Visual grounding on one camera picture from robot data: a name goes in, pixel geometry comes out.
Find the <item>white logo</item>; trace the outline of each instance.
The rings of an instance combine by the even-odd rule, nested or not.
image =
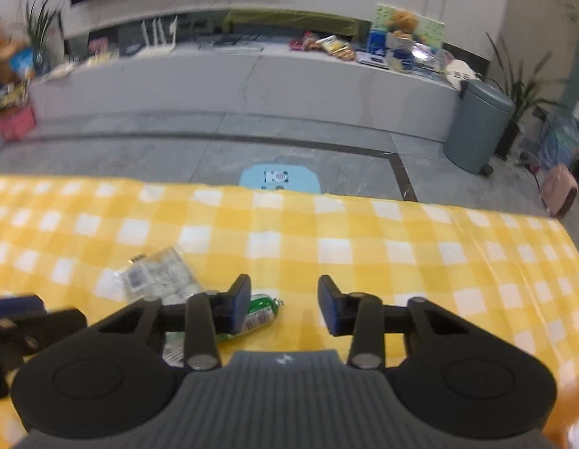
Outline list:
[[[278,362],[279,364],[287,364],[291,363],[293,361],[293,358],[288,354],[282,354],[281,356],[278,356],[275,361]]]

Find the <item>pink box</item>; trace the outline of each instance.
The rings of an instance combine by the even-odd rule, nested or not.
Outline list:
[[[36,127],[31,104],[22,107],[13,115],[0,118],[0,134],[5,142],[16,142]]]

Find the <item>dark floor stripe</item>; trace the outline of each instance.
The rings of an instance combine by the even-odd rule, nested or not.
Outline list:
[[[403,201],[418,202],[414,188],[405,170],[404,163],[397,152],[388,152],[384,150],[375,150],[362,146],[340,145],[338,143],[327,142],[309,142],[308,140],[296,140],[292,138],[269,137],[269,136],[248,136],[248,135],[230,135],[218,133],[191,133],[191,132],[153,132],[146,131],[143,133],[97,133],[89,135],[52,135],[48,137],[31,137],[22,142],[9,143],[8,146],[17,146],[25,143],[38,142],[69,142],[79,140],[121,140],[121,139],[171,139],[183,138],[191,140],[210,140],[215,142],[239,142],[239,143],[260,143],[262,145],[281,145],[295,146],[300,148],[310,148],[313,150],[325,150],[330,152],[340,152],[354,154],[366,157],[375,157],[376,159],[389,160],[389,164],[397,180],[399,192]]]

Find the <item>pink speaker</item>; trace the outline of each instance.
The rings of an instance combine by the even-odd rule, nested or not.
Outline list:
[[[566,214],[579,192],[576,179],[568,168],[559,164],[545,176],[541,186],[541,199],[552,216]]]

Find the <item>black circular cover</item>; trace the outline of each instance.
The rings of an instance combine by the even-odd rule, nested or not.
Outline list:
[[[73,336],[24,364],[11,395],[28,430],[88,439],[154,417],[176,385],[158,353],[126,335],[96,334]]]
[[[399,365],[392,385],[416,417],[473,439],[542,427],[556,397],[545,365],[490,336],[434,336]]]

